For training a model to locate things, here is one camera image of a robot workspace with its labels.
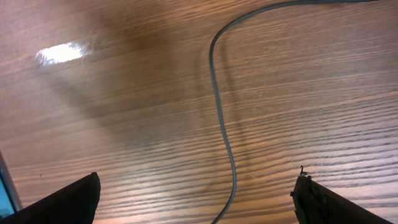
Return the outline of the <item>blue Galaxy S25 smartphone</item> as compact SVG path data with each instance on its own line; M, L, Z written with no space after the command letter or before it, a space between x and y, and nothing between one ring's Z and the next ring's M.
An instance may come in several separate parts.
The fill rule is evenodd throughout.
M1 219L23 209L16 187L1 154Z

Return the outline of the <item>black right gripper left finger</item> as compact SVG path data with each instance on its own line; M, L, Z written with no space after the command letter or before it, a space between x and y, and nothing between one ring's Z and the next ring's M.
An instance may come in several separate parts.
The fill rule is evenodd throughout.
M100 200L96 172L1 220L1 224L92 224Z

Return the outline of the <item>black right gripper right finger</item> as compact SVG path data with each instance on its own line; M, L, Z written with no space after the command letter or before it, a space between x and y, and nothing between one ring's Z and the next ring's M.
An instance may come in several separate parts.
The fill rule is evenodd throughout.
M290 196L300 224L392 224L316 183L304 170Z

